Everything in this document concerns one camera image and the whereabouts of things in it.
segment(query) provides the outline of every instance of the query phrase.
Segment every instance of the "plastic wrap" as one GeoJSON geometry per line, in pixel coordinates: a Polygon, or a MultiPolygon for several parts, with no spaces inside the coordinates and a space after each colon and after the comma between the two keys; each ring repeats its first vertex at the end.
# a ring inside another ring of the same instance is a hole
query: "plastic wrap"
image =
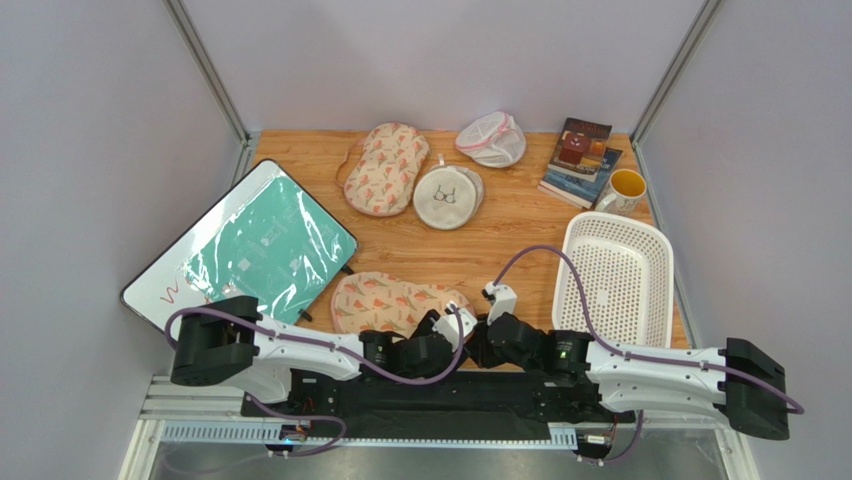
{"type": "Polygon", "coordinates": [[[179,308],[238,295],[257,297],[262,313],[294,323],[357,246],[287,172],[263,161],[149,265],[122,300],[161,330],[179,308]]]}

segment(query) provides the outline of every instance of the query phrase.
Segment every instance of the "mug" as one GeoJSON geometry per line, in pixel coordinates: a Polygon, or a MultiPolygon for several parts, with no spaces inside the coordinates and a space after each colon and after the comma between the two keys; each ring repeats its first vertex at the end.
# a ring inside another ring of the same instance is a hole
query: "mug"
{"type": "Polygon", "coordinates": [[[595,211],[626,217],[639,205],[646,190],[647,185],[641,175],[633,170],[616,170],[598,196],[595,211]]]}

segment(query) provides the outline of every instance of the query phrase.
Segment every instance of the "wooden tabletop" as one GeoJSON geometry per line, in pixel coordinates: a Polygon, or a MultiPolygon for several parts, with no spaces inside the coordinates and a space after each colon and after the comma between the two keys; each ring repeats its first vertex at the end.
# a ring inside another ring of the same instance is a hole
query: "wooden tabletop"
{"type": "MultiPolygon", "coordinates": [[[[443,153],[449,164],[476,171],[485,182],[485,199],[476,215],[453,231],[427,227],[409,205],[394,217],[369,217],[355,211],[335,185],[334,174],[347,149],[368,132],[332,130],[266,130],[260,137],[254,163],[276,160],[359,241],[350,265],[356,272],[379,271],[414,283],[443,284],[461,291],[477,313],[488,311],[482,287],[524,247],[545,243],[561,247],[568,222],[583,210],[551,197],[536,187],[544,175],[556,144],[555,133],[527,133],[527,152],[520,162],[504,169],[474,163],[453,147],[457,132],[424,131],[432,147],[421,173],[437,164],[443,153]]],[[[617,168],[638,170],[636,157],[625,134],[613,134],[608,145],[624,153],[617,168]]],[[[357,157],[352,148],[352,157],[357,157]]],[[[346,179],[355,167],[350,159],[340,173],[346,179]]],[[[647,200],[631,218],[653,225],[647,200]]],[[[517,292],[515,314],[536,328],[553,328],[551,307],[559,262],[548,252],[537,251],[520,259],[505,282],[517,292]]],[[[313,322],[300,326],[333,331],[329,287],[308,309],[313,322]]],[[[672,347],[689,348],[675,305],[672,347]]]]}

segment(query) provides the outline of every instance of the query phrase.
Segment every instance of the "stack of books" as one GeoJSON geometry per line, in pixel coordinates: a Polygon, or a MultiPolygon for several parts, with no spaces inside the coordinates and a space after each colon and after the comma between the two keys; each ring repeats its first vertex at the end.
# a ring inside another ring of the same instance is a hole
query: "stack of books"
{"type": "Polygon", "coordinates": [[[567,119],[538,189],[590,208],[621,158],[621,150],[606,147],[611,130],[609,125],[567,119]]]}

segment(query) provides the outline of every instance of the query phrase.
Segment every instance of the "patterned fabric bag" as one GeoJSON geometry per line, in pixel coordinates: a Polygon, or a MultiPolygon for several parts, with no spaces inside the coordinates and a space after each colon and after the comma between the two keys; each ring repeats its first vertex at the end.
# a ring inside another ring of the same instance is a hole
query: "patterned fabric bag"
{"type": "Polygon", "coordinates": [[[426,312],[443,314],[451,300],[476,315],[473,305],[458,290],[416,285],[386,273],[357,273],[337,284],[331,297],[331,320],[338,333],[395,331],[408,338],[426,312]]]}
{"type": "Polygon", "coordinates": [[[379,125],[363,141],[361,159],[341,185],[346,201],[375,217],[401,213],[411,201],[414,179],[427,155],[429,144],[416,128],[401,123],[379,125]]]}

